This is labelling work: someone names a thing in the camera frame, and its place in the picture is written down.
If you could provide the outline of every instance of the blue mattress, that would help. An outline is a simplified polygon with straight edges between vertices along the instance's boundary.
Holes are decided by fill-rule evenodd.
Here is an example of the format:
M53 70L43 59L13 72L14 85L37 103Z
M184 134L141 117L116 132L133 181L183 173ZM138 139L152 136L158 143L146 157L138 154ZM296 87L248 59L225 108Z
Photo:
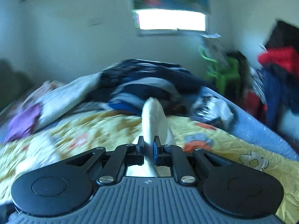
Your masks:
M190 110L192 104L196 101L196 99L201 95L207 93L210 93L226 101L231 108L231 111L235 116L235 121L233 122L228 133L242 140L245 140L248 143L251 143L255 146L260 146L291 160L299 160L299 155L283 138L271 131L268 127L242 110L240 107L207 87L202 87L199 94L184 95L183 104L187 107L188 110Z

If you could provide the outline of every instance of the purple cloth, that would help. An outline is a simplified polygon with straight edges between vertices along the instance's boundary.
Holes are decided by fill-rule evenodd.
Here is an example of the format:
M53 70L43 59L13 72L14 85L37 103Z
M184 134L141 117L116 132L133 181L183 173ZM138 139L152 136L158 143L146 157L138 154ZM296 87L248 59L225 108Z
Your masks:
M40 111L40 104L35 104L13 117L9 122L9 132L4 142L14 141L31 135L35 123L40 117Z

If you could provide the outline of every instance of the black circular cover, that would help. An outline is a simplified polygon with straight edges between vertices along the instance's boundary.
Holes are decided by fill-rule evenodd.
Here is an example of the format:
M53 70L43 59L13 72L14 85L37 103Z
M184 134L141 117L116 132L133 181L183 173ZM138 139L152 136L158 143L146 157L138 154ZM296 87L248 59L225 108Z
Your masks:
M92 194L92 184L76 166L52 164L20 176L12 185L15 206L30 215L52 217L83 205Z
M253 219L275 213L284 191L274 177L251 168L244 171L244 166L234 165L216 168L205 180L203 194L221 211Z

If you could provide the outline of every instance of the gray ribbed surface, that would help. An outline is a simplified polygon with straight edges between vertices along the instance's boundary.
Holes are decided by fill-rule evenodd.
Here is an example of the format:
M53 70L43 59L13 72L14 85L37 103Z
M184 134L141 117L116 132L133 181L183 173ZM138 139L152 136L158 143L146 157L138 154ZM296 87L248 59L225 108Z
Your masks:
M101 187L78 211L55 218L21 214L13 224L274 224L276 216L258 220L227 217L210 208L195 188L176 184L173 178L123 177L114 186Z

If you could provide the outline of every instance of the pink flower on curtain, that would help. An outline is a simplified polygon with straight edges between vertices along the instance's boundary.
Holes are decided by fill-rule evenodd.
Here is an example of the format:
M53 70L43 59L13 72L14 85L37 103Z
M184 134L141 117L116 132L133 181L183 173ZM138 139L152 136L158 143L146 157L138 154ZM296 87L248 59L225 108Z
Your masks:
M149 6L157 6L161 4L161 0L145 0L145 3Z

